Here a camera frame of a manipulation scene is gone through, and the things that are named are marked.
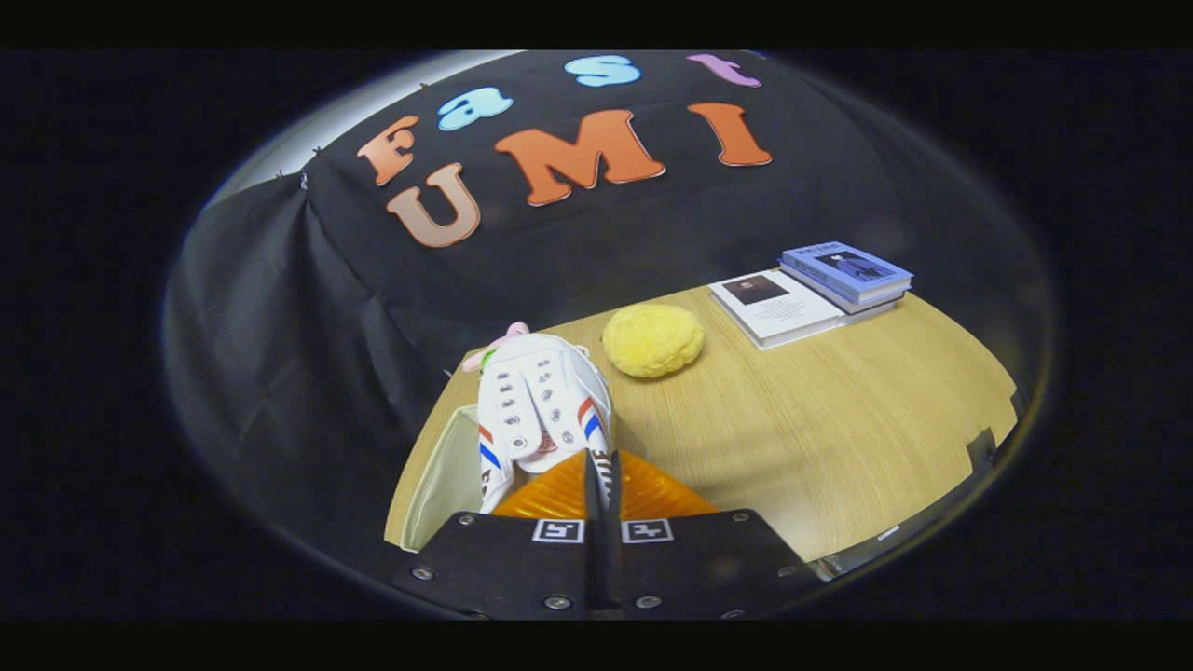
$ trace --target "orange letter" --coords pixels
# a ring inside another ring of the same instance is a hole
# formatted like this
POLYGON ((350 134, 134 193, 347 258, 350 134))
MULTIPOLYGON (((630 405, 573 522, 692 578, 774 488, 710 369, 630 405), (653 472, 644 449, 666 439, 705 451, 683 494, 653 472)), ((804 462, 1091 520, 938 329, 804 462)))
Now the orange letter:
POLYGON ((427 247, 447 247, 468 238, 481 223, 481 209, 459 180, 459 164, 447 164, 427 177, 427 186, 438 186, 451 207, 456 208, 456 221, 439 226, 419 202, 419 187, 412 186, 402 191, 385 207, 387 211, 397 215, 414 239, 427 247))
POLYGON ((638 142, 630 127, 631 118, 633 115, 629 110, 593 112, 580 119, 575 144, 532 128, 500 140, 494 148, 518 161, 530 183, 526 202, 545 205, 571 195, 571 187, 556 181, 548 168, 555 168, 585 189, 596 186, 601 156, 608 168, 605 179, 612 184, 650 179, 667 171, 667 166, 651 159, 638 142))
POLYGON ((721 141, 721 162, 727 166, 765 166, 771 162, 771 154, 764 152, 754 142, 754 136, 746 128, 742 115, 746 110, 725 103, 700 103, 688 105, 688 110, 704 117, 721 141))
POLYGON ((419 123, 419 117, 402 117, 394 125, 385 129, 377 137, 370 140, 357 152, 358 156, 369 159, 373 170, 377 171, 377 186, 384 186, 394 176, 410 165, 414 156, 403 154, 398 149, 409 149, 414 146, 414 135, 409 130, 402 130, 419 123))

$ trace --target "letter m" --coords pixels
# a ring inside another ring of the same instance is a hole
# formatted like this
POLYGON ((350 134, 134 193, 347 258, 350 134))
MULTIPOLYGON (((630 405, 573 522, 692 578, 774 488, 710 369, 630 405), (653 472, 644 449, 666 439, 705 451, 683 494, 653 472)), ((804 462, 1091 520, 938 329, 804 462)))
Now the letter m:
POLYGON ((575 144, 532 128, 503 137, 494 148, 518 161, 530 183, 526 202, 546 205, 571 195, 571 186, 556 180, 552 168, 585 189, 596 186, 601 156, 611 184, 650 179, 667 171, 647 154, 630 127, 631 118, 629 110, 593 112, 580 119, 575 144))

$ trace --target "black background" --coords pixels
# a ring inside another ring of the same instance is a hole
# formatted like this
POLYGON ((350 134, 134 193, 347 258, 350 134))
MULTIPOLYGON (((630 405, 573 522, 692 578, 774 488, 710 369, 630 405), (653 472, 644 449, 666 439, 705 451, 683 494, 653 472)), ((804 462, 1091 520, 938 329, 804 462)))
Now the black background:
MULTIPOLYGON (((1183 312, 1193 57, 808 51, 1001 184, 1064 265, 1070 365, 1021 466, 823 618, 1186 618, 1183 312), (1141 266, 1127 259, 1146 258, 1141 266)), ((418 55, 8 51, 20 411, 5 467, 14 620, 415 617, 267 540, 174 432, 155 359, 167 265, 248 154, 418 55)))

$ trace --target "stack of books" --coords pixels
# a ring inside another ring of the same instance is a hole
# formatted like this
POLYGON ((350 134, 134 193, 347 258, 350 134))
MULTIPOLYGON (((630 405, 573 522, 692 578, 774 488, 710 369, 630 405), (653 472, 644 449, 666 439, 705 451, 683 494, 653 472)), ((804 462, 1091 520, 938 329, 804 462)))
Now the stack of books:
POLYGON ((840 242, 789 250, 779 263, 709 284, 760 350, 882 314, 911 288, 911 273, 840 242))
POLYGON ((869 318, 886 312, 911 289, 910 272, 841 242, 783 252, 779 269, 828 298, 846 314, 869 318))

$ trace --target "light blue letter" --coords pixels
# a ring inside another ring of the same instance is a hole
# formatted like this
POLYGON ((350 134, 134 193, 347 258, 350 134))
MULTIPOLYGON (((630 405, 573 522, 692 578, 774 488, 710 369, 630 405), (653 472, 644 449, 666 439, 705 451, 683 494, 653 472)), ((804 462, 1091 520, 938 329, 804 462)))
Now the light blue letter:
POLYGON ((585 86, 611 86, 613 84, 629 84, 639 76, 642 72, 630 64, 630 59, 625 56, 589 56, 576 59, 563 66, 563 69, 579 74, 576 81, 585 86))
POLYGON ((481 117, 495 117, 513 105, 512 98, 502 98, 492 86, 469 91, 444 103, 439 107, 439 130, 458 130, 481 117))

